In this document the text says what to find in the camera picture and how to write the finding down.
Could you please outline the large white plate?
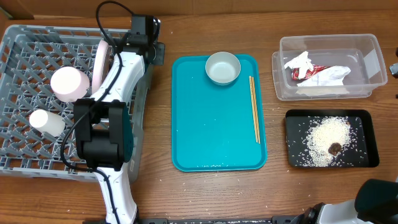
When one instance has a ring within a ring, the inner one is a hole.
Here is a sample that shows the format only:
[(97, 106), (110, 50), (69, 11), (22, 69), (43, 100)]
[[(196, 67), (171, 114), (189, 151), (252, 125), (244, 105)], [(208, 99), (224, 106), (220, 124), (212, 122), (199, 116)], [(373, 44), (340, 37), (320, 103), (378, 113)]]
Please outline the large white plate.
[(93, 66), (93, 75), (91, 81), (92, 94), (99, 90), (108, 74), (110, 53), (111, 49), (109, 44), (106, 41), (101, 40), (98, 44)]

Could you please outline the small pink bowl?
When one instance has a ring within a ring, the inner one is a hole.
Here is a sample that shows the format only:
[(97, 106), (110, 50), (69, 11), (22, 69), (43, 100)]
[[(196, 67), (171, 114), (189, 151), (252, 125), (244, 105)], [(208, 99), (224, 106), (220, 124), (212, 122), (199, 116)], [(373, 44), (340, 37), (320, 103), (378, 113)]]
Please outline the small pink bowl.
[(74, 67), (62, 67), (50, 79), (55, 96), (62, 102), (74, 102), (83, 98), (90, 87), (88, 76)]

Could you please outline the white paper cup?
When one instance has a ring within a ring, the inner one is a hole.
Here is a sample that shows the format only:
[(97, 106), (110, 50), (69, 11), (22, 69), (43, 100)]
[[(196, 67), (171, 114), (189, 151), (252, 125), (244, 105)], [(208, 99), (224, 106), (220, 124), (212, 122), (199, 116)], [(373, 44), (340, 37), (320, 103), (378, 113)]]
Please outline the white paper cup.
[(31, 113), (29, 123), (41, 133), (48, 133), (53, 137), (59, 136), (65, 128), (65, 122), (61, 116), (42, 109)]

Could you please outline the small white tissue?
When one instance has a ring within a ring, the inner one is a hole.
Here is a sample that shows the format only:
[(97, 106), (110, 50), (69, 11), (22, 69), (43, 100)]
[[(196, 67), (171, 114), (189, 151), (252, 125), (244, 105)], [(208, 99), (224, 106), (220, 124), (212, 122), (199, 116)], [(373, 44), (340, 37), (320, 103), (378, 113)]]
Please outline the small white tissue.
[(308, 57), (308, 52), (304, 51), (299, 56), (296, 56), (292, 60), (285, 63), (284, 68), (290, 68), (291, 70), (294, 68), (300, 68), (303, 70), (302, 73), (305, 73), (308, 69), (313, 70), (313, 64)]

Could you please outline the pile of white rice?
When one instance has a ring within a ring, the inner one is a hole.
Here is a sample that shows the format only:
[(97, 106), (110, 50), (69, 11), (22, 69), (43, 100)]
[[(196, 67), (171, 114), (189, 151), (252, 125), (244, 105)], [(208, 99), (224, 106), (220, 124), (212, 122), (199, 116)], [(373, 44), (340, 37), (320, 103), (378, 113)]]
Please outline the pile of white rice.
[[(363, 122), (357, 116), (289, 116), (285, 120), (289, 164), (294, 167), (367, 167)], [(342, 145), (333, 156), (332, 143)]]

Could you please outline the brown food scrap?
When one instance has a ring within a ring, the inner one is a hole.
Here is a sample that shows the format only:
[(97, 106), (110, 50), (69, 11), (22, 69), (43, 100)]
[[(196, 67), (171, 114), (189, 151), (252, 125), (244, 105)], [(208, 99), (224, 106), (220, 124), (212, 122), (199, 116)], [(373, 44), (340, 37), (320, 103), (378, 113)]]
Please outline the brown food scrap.
[(328, 152), (333, 155), (337, 156), (342, 151), (342, 145), (338, 142), (334, 142), (328, 149)]

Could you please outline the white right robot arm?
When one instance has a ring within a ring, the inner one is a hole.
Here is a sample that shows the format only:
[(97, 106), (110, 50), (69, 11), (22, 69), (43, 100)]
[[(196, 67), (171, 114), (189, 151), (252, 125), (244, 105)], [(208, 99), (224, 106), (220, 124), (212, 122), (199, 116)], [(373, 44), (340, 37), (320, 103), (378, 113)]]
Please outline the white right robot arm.
[(292, 219), (296, 224), (397, 224), (397, 182), (369, 179), (356, 198), (319, 203)]

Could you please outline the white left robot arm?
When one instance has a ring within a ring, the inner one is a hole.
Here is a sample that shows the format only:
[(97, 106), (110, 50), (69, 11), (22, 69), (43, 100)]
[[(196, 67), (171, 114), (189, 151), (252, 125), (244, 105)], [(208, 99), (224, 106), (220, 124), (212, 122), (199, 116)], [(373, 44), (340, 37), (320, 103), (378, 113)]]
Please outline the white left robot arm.
[(149, 67), (164, 63), (165, 45), (158, 41), (160, 25), (155, 16), (132, 12), (131, 30), (121, 39), (102, 32), (113, 49), (114, 62), (99, 90), (89, 98), (76, 100), (74, 124), (60, 146), (62, 162), (78, 170), (64, 155), (67, 140), (75, 135), (78, 157), (86, 162), (82, 171), (94, 173), (100, 184), (107, 212), (105, 223), (139, 223), (127, 174), (134, 148), (127, 105)]

